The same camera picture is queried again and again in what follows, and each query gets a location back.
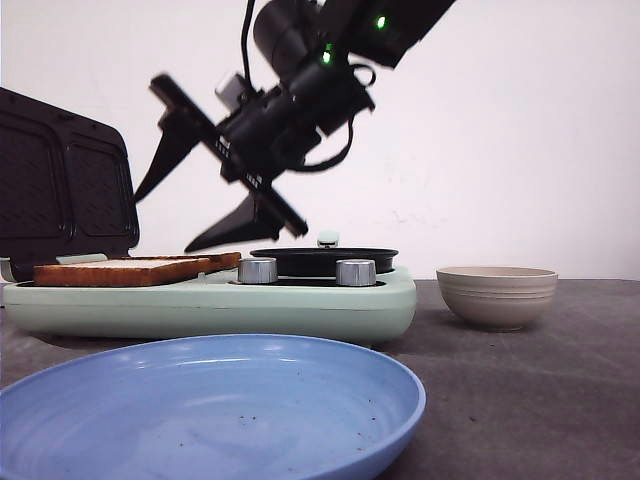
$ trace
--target toaster lid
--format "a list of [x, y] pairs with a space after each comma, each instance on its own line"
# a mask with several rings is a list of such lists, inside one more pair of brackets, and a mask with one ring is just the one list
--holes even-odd
[[138, 239], [122, 136], [0, 88], [0, 257], [13, 278], [60, 256], [126, 256]]

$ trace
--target black frying pan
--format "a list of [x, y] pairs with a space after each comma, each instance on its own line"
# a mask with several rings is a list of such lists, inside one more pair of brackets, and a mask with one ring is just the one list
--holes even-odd
[[278, 275], [291, 277], [335, 277], [336, 261], [366, 259], [376, 262], [376, 273], [393, 270], [397, 250], [384, 248], [266, 248], [253, 250], [254, 257], [271, 257], [278, 262]]

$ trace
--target black cable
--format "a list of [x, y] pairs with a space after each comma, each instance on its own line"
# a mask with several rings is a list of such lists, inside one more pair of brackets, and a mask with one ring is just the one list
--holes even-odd
[[347, 144], [343, 147], [343, 149], [340, 150], [339, 153], [329, 158], [328, 160], [325, 160], [324, 162], [314, 163], [313, 165], [298, 165], [296, 167], [289, 168], [289, 170], [293, 170], [295, 172], [301, 172], [301, 173], [322, 172], [324, 170], [328, 170], [331, 167], [335, 167], [340, 162], [342, 162], [346, 158], [347, 154], [349, 153], [349, 150], [351, 149], [351, 142], [353, 142], [353, 118], [354, 117], [351, 117], [349, 119], [349, 124], [348, 124], [349, 140], [347, 141]]
[[249, 53], [247, 52], [247, 38], [249, 37], [249, 27], [251, 26], [251, 18], [253, 17], [253, 6], [256, 0], [247, 0], [247, 10], [244, 14], [244, 23], [242, 24], [242, 37], [240, 38], [240, 48], [242, 49], [242, 64], [244, 65], [244, 78], [253, 90], [251, 83], [251, 72], [249, 71]]

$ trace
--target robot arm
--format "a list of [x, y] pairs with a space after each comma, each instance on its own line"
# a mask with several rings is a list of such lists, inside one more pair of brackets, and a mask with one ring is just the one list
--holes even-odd
[[[135, 199], [148, 195], [198, 143], [222, 163], [228, 182], [240, 181], [249, 191], [240, 206], [202, 233], [187, 252], [256, 239], [278, 239], [283, 227], [304, 235], [305, 221], [272, 188], [286, 170], [316, 172], [331, 168], [347, 155], [353, 119], [375, 105], [367, 87], [375, 80], [367, 65], [350, 64], [355, 53], [394, 68], [404, 53], [422, 39], [455, 0], [271, 0], [258, 14], [254, 40], [280, 77], [268, 92], [256, 91], [245, 77], [233, 76], [216, 91], [231, 114], [214, 125], [168, 76], [151, 82], [166, 104], [159, 122], [163, 131], [151, 167]], [[250, 10], [253, 5], [249, 0]], [[243, 47], [246, 39], [245, 22]], [[246, 62], [246, 48], [243, 48]], [[372, 72], [362, 84], [358, 68]], [[345, 123], [349, 141], [334, 157], [307, 165], [306, 154]]]

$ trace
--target blue plate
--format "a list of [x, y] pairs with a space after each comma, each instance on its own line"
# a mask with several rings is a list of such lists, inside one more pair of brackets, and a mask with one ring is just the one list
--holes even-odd
[[5, 389], [0, 464], [28, 480], [373, 478], [409, 442], [425, 404], [408, 368], [346, 343], [168, 340]]

